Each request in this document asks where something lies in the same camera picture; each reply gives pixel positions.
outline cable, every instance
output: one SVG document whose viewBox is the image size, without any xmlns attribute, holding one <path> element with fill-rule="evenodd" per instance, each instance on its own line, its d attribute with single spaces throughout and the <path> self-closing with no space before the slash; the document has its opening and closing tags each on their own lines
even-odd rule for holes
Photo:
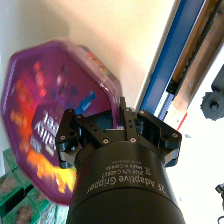
<svg viewBox="0 0 224 224">
<path fill-rule="evenodd" d="M 218 218 L 218 224 L 220 224 L 219 221 L 220 221 L 221 219 L 223 219 L 223 218 L 224 218 L 224 216 L 220 216 L 220 217 Z"/>
</svg>

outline purple tin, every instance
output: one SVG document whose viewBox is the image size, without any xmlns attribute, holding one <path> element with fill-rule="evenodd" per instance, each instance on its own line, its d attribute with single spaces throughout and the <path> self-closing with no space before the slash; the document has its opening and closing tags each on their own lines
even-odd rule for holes
<svg viewBox="0 0 224 224">
<path fill-rule="evenodd" d="M 60 169 L 55 136 L 65 109 L 112 111 L 119 128 L 118 80 L 87 48 L 55 40 L 11 57 L 1 110 L 16 162 L 49 200 L 69 205 L 75 168 Z"/>
</svg>

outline black bracket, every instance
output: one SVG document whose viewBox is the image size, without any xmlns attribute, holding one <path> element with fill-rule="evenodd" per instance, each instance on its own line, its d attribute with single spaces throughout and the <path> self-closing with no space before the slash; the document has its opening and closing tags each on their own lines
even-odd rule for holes
<svg viewBox="0 0 224 224">
<path fill-rule="evenodd" d="M 120 98 L 120 112 L 124 129 L 102 130 L 93 122 L 93 117 L 86 118 L 75 115 L 74 110 L 66 110 L 55 140 L 60 167 L 67 168 L 70 164 L 78 169 L 90 153 L 118 141 L 153 145 L 165 157 L 171 155 L 166 163 L 172 162 L 172 166 L 177 163 L 182 140 L 179 132 L 145 110 L 136 114 L 126 107 L 124 97 Z"/>
</svg>

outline blue metal frame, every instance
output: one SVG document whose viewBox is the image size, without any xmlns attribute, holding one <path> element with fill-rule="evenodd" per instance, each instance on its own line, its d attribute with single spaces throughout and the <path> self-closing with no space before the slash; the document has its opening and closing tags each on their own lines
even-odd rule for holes
<svg viewBox="0 0 224 224">
<path fill-rule="evenodd" d="M 140 109 L 154 114 L 205 0 L 181 0 Z"/>
</svg>

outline white wall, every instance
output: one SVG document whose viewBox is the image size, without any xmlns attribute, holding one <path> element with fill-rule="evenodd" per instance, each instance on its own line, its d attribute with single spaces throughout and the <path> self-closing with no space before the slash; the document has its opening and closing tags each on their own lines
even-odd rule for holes
<svg viewBox="0 0 224 224">
<path fill-rule="evenodd" d="M 222 198 L 215 188 L 224 182 L 224 118 L 206 119 L 201 110 L 203 97 L 212 92 L 211 84 L 223 66 L 223 58 L 224 39 L 205 70 L 181 126 L 183 142 L 178 164 L 167 169 L 176 198 L 181 198 L 185 221 L 190 224 L 217 223 L 218 217 L 223 216 Z"/>
<path fill-rule="evenodd" d="M 0 0 L 0 93 L 10 56 L 56 37 L 89 47 L 135 107 L 180 0 Z M 0 150 L 9 144 L 0 123 Z"/>
</svg>

